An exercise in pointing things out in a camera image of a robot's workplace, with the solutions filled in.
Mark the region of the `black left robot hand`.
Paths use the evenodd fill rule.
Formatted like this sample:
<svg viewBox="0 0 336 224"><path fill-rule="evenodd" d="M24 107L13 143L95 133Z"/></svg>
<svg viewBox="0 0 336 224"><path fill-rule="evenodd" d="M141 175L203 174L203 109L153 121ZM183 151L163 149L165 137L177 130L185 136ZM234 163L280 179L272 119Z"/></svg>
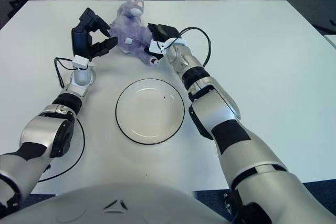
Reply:
<svg viewBox="0 0 336 224"><path fill-rule="evenodd" d="M107 37L103 42L92 43L90 33L99 30ZM95 12L87 7L79 18L79 24L71 30L73 55L81 56L89 61L107 54L118 44L117 37L109 34L110 26Z"/></svg>

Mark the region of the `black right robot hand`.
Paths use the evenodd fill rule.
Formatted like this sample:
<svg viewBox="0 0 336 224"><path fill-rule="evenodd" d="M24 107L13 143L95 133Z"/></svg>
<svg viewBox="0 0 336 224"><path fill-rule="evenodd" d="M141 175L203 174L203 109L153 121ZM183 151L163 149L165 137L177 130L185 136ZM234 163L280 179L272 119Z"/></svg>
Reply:
<svg viewBox="0 0 336 224"><path fill-rule="evenodd" d="M148 23L148 29L155 41L166 42L171 38L181 38L179 31L168 25Z"/></svg>

